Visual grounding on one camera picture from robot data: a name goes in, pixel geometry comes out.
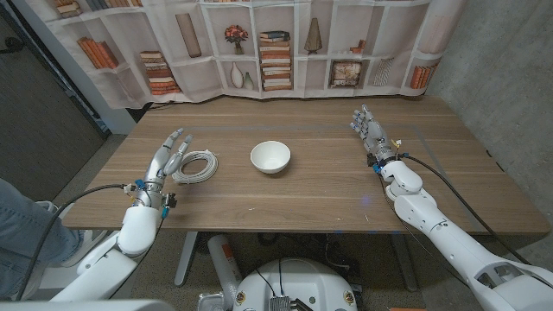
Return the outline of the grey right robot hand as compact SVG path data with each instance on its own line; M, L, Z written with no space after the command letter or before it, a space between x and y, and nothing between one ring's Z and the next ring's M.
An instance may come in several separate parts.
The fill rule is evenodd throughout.
M391 140L366 105L362 110L353 112L352 129L359 135L367 153L375 164L380 167L388 162L396 161L396 153L392 150Z

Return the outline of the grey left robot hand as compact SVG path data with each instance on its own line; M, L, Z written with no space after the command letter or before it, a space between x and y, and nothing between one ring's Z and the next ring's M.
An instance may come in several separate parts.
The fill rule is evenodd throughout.
M143 178L143 184L137 187L136 198L133 200L132 206L161 208L164 202L162 189L165 179L181 166L183 156L193 138L192 135L187 135L173 154L172 148L182 132L183 128L174 131L154 154Z

